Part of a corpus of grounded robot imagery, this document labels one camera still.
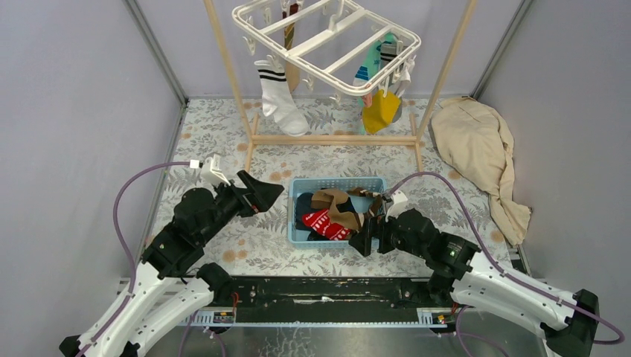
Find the yellow sock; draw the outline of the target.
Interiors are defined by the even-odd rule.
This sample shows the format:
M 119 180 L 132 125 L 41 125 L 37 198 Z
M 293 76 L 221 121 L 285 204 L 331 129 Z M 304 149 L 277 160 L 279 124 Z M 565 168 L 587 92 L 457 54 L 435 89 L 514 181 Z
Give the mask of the yellow sock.
M 401 99 L 391 91 L 380 89 L 369 107 L 362 110 L 362 123 L 367 134 L 375 134 L 389 126 L 401 104 Z

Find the navy blue sock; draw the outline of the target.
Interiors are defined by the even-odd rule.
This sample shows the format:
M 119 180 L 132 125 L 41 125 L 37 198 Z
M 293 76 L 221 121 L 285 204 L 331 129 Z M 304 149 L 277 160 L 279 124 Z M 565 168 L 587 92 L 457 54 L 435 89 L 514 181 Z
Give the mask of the navy blue sock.
M 294 223 L 297 230 L 311 231 L 311 227 L 304 224 L 303 216 L 316 211 L 311 208 L 312 197 L 313 193 L 302 193 L 295 200 Z

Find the brown tan sock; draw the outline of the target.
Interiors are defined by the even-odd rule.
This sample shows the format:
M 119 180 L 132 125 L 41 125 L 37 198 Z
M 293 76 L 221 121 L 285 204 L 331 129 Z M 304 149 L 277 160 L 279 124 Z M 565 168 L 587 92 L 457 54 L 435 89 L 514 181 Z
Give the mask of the brown tan sock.
M 352 231 L 360 231 L 365 220 L 361 213 L 355 211 L 349 194 L 336 188 L 315 192 L 310 207 L 317 210 L 326 209 L 331 222 Z

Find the red white dotted sock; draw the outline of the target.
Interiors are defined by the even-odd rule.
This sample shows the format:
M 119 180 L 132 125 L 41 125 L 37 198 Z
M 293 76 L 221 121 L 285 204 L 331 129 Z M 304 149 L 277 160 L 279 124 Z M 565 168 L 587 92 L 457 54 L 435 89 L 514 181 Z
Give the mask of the red white dotted sock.
M 315 213 L 304 214 L 301 217 L 301 221 L 319 236 L 331 241 L 346 240 L 352 233 L 351 229 L 339 223 L 332 222 L 328 216 L 328 210 L 326 209 Z

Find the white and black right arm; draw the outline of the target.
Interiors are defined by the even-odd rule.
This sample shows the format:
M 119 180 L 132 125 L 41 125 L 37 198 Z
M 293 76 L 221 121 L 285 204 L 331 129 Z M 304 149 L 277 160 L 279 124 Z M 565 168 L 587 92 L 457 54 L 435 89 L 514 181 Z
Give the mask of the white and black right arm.
M 473 306 L 532 332 L 559 356 L 590 355 L 598 327 L 594 293 L 557 289 L 502 266 L 475 243 L 439 231 L 415 209 L 396 218 L 371 217 L 349 244 L 367 257 L 374 240 L 381 254 L 400 250 L 424 259 L 432 270 L 426 294 L 434 305 Z

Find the brown white striped sock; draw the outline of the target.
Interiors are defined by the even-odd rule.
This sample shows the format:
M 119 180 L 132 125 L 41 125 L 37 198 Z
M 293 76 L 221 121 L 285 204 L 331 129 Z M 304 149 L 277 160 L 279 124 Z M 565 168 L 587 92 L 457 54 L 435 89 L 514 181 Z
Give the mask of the brown white striped sock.
M 355 214 L 356 221 L 357 221 L 357 228 L 354 228 L 353 230 L 361 231 L 365 223 L 369 219 L 377 216 L 378 213 L 381 211 L 382 204 L 383 204 L 383 196 L 381 193 L 370 191 L 361 187 L 355 187 L 354 189 L 349 190 L 347 194 L 352 197 L 362 197 L 365 199 L 370 199 L 370 205 L 368 206 L 368 209 L 364 213 L 360 213 L 359 211 L 356 211 L 356 214 Z

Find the white plastic clip hanger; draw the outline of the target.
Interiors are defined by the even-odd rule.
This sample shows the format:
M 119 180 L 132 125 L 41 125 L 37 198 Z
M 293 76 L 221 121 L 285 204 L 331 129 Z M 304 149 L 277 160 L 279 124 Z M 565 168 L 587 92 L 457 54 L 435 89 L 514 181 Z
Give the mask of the white plastic clip hanger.
M 308 89 L 315 81 L 333 88 L 337 95 L 361 97 L 385 89 L 408 68 L 421 45 L 418 34 L 355 1 L 300 1 L 298 11 L 282 16 L 288 1 L 249 1 L 235 7 L 231 17 L 244 32 L 250 54 L 264 48 L 268 61 L 278 69 L 294 65 Z M 406 49 L 363 86 L 353 76 L 368 49 L 392 33 Z

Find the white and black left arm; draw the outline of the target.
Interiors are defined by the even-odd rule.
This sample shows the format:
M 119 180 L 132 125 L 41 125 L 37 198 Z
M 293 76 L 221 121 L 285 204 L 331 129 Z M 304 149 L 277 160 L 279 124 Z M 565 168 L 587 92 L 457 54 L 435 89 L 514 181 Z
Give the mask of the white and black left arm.
M 197 187 L 183 195 L 172 220 L 142 254 L 127 291 L 118 295 L 93 327 L 61 342 L 64 356 L 145 356 L 196 310 L 228 301 L 231 276 L 217 263 L 207 263 L 180 293 L 155 305 L 204 256 L 205 245 L 234 217 L 268 211 L 284 188 L 258 181 L 244 170 L 237 174 L 242 187 L 210 166 L 203 167 L 200 175 L 212 189 Z

